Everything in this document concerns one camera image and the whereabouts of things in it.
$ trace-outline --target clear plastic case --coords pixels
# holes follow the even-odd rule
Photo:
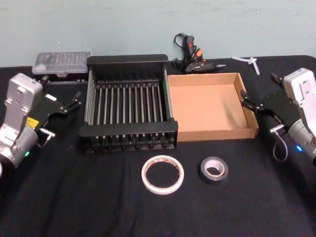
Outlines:
[[[68,74],[87,73],[87,58],[91,52],[43,52],[39,53],[32,68],[34,75],[56,74],[64,78]]]

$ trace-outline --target black tablecloth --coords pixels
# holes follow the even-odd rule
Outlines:
[[[218,72],[240,72],[251,97],[261,100],[280,90],[270,73],[287,75],[300,67],[316,72],[309,56],[259,57],[261,75],[232,59]],[[0,69],[0,101],[8,80],[31,67]],[[46,92],[67,103],[86,84],[48,85]],[[314,236],[316,168],[290,146],[289,159],[272,157],[273,139],[263,129],[256,139],[178,143],[168,151],[84,155],[77,147],[77,117],[56,120],[57,133],[43,150],[34,148],[5,187],[0,200],[0,236]],[[3,122],[4,105],[0,105]],[[143,186],[141,168],[155,155],[178,159],[183,185],[166,196]],[[225,186],[212,187],[198,176],[200,162],[217,156],[229,167]]]

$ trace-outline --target cardboard box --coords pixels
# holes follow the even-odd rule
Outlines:
[[[256,117],[240,103],[239,73],[169,75],[168,81],[179,142],[256,137]]]

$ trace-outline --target yellow warning label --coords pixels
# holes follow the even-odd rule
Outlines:
[[[37,120],[30,117],[28,117],[28,119],[26,120],[26,125],[31,127],[32,129],[34,129],[38,125],[38,123],[39,122]]]

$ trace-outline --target blue led light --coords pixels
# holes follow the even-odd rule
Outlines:
[[[299,152],[302,152],[303,149],[299,146],[299,145],[296,145],[296,149],[299,151]]]

